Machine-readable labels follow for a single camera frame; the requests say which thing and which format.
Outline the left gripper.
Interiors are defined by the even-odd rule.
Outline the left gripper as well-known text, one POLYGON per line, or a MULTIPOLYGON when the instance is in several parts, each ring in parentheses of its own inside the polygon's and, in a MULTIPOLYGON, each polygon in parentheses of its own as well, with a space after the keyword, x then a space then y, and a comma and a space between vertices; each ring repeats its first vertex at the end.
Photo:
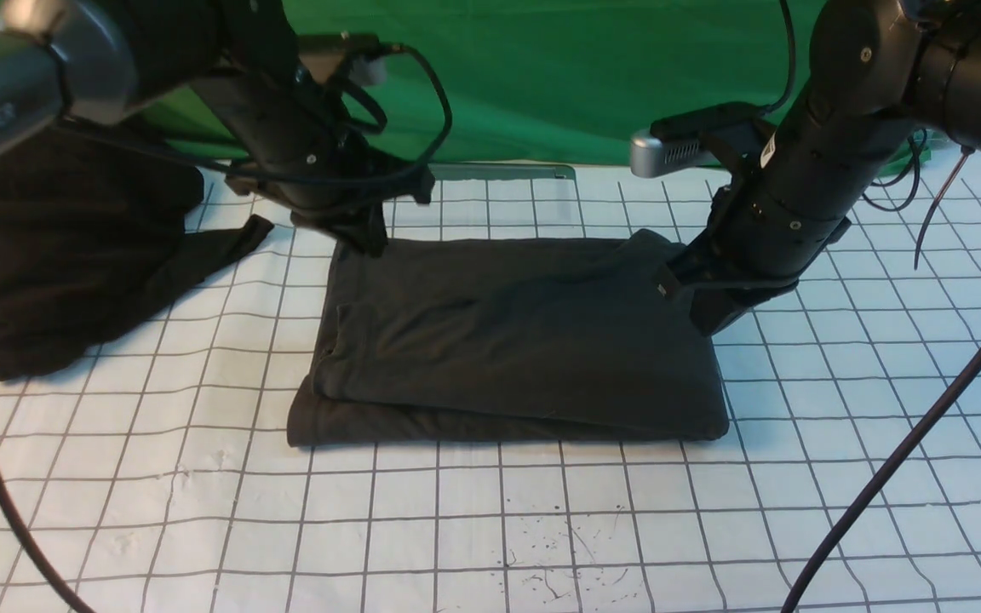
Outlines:
POLYGON ((387 245, 384 202, 412 197, 419 204, 432 201, 436 179, 426 164, 419 164, 397 180, 370 182, 408 167, 406 160, 389 152, 338 152, 266 159, 264 163, 235 163, 234 169, 276 172, 307 177, 312 185, 227 175, 227 186, 238 195, 250 193, 272 199, 290 210, 295 226, 319 230, 361 255, 382 255, 387 245))

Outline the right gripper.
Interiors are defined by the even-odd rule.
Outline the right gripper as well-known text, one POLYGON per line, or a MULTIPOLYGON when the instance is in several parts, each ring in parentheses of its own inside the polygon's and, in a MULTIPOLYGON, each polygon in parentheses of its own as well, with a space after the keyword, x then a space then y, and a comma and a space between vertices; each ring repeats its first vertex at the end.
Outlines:
POLYGON ((814 261, 841 240, 848 217, 811 220, 778 199, 723 186, 704 229, 657 269, 657 292, 689 303, 694 329, 713 336, 759 304, 790 294, 814 261))

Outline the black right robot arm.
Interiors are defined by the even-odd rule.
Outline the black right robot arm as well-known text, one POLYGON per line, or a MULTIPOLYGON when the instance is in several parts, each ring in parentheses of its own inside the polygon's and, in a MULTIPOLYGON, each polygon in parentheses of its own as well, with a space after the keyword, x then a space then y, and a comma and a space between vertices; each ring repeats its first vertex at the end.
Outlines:
POLYGON ((981 1, 829 1, 815 20, 809 77, 778 124, 725 102, 654 121, 631 170, 662 177, 715 159, 731 184, 700 237, 657 277, 691 301, 712 336, 793 291, 848 213, 916 129, 981 152, 981 1))

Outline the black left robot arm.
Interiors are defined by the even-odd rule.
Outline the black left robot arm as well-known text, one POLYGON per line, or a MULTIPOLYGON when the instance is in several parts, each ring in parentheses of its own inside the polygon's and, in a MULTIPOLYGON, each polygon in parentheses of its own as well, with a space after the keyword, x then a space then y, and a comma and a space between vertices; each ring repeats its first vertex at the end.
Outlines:
POLYGON ((280 1, 4 1, 0 156, 50 124, 124 150, 221 172, 234 193, 283 205, 307 226, 377 257, 384 204, 428 205, 429 160, 452 127, 423 54, 369 32, 300 34, 280 1), (439 97, 443 125, 416 159, 378 150, 387 116, 359 70, 407 54, 439 97), (190 87, 245 151, 210 162, 122 140, 113 125, 190 87))

